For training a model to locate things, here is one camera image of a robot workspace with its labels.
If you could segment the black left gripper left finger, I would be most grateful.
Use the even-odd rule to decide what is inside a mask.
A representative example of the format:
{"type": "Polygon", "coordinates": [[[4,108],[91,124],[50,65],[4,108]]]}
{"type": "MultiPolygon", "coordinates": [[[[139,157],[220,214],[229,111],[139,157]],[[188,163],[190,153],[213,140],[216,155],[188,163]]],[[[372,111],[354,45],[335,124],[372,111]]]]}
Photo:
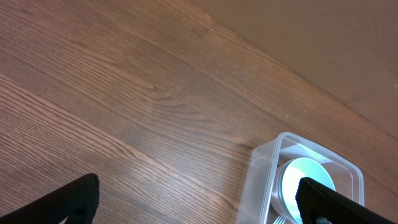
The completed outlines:
{"type": "Polygon", "coordinates": [[[100,180],[89,173],[2,216],[1,223],[92,224],[99,204],[100,180]]]}

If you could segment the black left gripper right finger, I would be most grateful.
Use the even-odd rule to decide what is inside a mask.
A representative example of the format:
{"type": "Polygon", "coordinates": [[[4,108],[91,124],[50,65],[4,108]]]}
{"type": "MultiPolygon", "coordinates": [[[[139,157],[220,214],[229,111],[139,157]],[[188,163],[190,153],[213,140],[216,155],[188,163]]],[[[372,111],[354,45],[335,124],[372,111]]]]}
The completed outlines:
{"type": "Polygon", "coordinates": [[[300,179],[295,199],[303,224],[394,224],[309,177],[300,179]]]}

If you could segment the teal plastic bowl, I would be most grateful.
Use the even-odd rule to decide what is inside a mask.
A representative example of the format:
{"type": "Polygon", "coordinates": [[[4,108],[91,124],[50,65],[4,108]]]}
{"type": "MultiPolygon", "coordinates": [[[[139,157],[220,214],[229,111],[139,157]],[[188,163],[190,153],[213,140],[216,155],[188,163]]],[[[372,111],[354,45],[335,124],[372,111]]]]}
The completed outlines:
{"type": "Polygon", "coordinates": [[[302,224],[297,201],[295,199],[301,178],[310,177],[313,180],[335,190],[333,180],[328,171],[317,161],[301,157],[285,163],[277,179],[278,199],[283,212],[295,223],[302,224]]]}

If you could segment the clear plastic container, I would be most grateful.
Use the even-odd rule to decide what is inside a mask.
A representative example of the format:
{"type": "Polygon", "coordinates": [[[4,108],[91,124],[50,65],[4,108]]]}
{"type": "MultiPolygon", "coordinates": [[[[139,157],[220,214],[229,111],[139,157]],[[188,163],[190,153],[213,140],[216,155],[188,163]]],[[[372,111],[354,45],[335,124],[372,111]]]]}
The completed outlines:
{"type": "Polygon", "coordinates": [[[284,132],[253,149],[234,222],[273,223],[279,216],[271,205],[276,170],[301,157],[319,162],[331,175],[339,194],[364,205],[364,179],[357,166],[315,142],[284,132]]]}

